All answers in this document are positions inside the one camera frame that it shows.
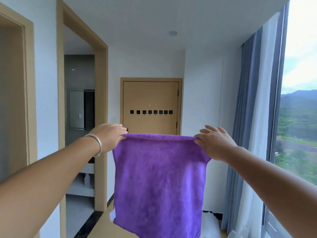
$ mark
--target gray curtain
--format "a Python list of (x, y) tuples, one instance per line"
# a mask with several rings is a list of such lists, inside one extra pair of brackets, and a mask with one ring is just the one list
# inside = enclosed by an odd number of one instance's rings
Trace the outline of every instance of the gray curtain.
[[(253, 111), (259, 81), (262, 28), (242, 46), (241, 75), (236, 117), (232, 138), (238, 146), (249, 147)], [(224, 214), (221, 229), (229, 234), (236, 229), (243, 179), (231, 167), (228, 168)]]

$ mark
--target white label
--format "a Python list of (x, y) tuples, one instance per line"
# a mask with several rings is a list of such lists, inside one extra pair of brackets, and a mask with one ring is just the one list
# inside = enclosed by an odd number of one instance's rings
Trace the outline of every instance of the white label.
[(110, 212), (110, 222), (112, 222), (116, 218), (116, 208)]

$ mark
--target person's right hand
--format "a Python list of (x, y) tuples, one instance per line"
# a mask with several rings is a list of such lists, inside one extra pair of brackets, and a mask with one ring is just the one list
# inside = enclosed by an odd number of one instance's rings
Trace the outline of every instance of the person's right hand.
[(96, 135), (100, 139), (102, 144), (101, 152), (106, 153), (117, 147), (118, 143), (125, 139), (122, 135), (128, 132), (126, 128), (122, 127), (122, 124), (101, 124), (89, 133)]
[(200, 139), (195, 140), (195, 143), (200, 145), (212, 159), (224, 161), (228, 151), (237, 147), (237, 144), (223, 128), (217, 129), (209, 125), (205, 127), (200, 130), (200, 134), (194, 136)]

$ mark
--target silver bracelet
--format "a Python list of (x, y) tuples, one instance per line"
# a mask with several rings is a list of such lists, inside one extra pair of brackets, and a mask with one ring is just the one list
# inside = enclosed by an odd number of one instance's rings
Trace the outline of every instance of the silver bracelet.
[(87, 135), (85, 135), (84, 137), (88, 137), (88, 136), (94, 137), (94, 138), (97, 140), (97, 142), (98, 142), (98, 144), (99, 144), (99, 146), (100, 146), (99, 154), (97, 154), (97, 155), (95, 155), (95, 156), (93, 156), (93, 157), (100, 156), (101, 151), (102, 151), (102, 145), (101, 145), (100, 139), (99, 139), (96, 135), (93, 135), (93, 134), (87, 134)]

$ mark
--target person's right arm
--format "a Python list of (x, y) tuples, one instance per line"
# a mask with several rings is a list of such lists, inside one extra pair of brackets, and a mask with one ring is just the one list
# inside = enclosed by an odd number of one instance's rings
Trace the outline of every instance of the person's right arm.
[(317, 186), (238, 147), (220, 127), (200, 132), (196, 143), (235, 169), (293, 238), (317, 237)]

